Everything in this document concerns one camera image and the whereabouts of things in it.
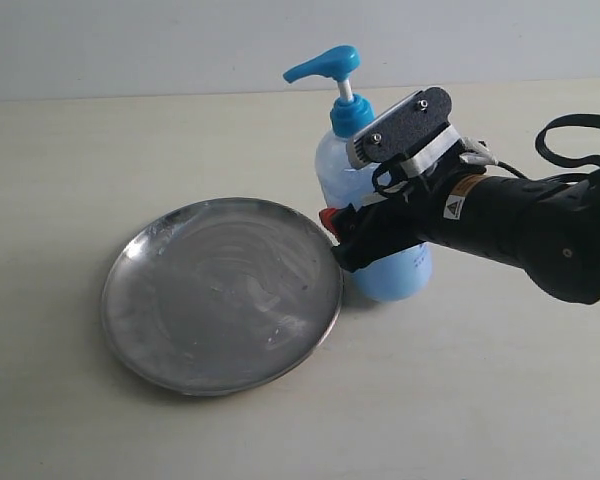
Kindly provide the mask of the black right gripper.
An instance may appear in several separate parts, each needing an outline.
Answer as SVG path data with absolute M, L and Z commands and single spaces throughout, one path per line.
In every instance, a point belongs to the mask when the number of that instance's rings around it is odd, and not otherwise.
M 319 212 L 322 226 L 336 239 L 332 247 L 338 265 L 353 273 L 431 241 L 427 228 L 434 219 L 440 193 L 412 192 L 360 208 L 327 207 Z

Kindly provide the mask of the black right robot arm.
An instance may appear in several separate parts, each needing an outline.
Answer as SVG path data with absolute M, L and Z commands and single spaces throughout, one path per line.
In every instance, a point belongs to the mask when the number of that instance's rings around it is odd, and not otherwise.
M 319 217 L 348 272 L 429 242 L 519 268 L 558 300 L 600 301 L 600 170 L 569 184 L 470 167 L 431 191 L 326 208 Z

